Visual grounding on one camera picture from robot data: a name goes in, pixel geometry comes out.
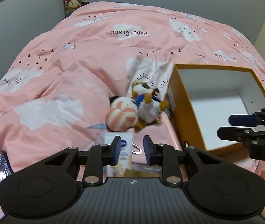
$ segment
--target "metal hook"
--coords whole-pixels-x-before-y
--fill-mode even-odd
[[[133,146],[134,148],[137,148],[137,149],[139,150],[138,152],[131,151],[132,153],[134,153],[134,154],[142,154],[142,149],[141,149],[138,145],[136,145],[136,144],[134,144],[134,143],[132,142],[132,146]]]

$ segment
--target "plush toy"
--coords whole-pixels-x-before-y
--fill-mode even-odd
[[[123,132],[135,126],[138,121],[136,102],[128,97],[110,98],[111,108],[106,116],[106,126],[117,132]]]
[[[153,123],[161,112],[165,111],[169,103],[160,100],[159,89],[150,82],[136,80],[132,84],[132,99],[138,106],[138,121],[135,125],[137,130],[143,129]]]
[[[76,9],[78,6],[80,6],[80,5],[81,5],[81,4],[80,4],[77,0],[71,0],[71,1],[68,3],[67,8],[75,10],[75,9]]]

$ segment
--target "circular pad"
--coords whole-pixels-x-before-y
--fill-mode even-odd
[[[225,195],[240,195],[248,189],[248,184],[243,179],[233,176],[222,176],[214,180],[214,188]]]
[[[211,164],[194,175],[187,191],[203,211],[221,218],[248,218],[265,206],[265,180],[237,166]]]
[[[19,192],[27,197],[41,197],[48,194],[53,188],[50,180],[45,178],[31,178],[21,182]]]
[[[0,206],[7,215],[41,218],[68,208],[78,196],[76,180],[57,166],[23,169],[0,183]]]

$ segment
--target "yellow plush toy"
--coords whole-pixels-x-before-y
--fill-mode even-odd
[[[80,6],[81,4],[77,1],[77,0],[71,0],[69,3],[68,3],[68,8],[70,9],[76,9],[78,6]]]

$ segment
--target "small box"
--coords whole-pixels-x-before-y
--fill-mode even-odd
[[[221,126],[231,126],[229,116],[265,108],[265,90],[254,71],[233,66],[176,64],[168,97],[181,144],[187,142],[217,156],[243,148],[242,143],[217,136]]]

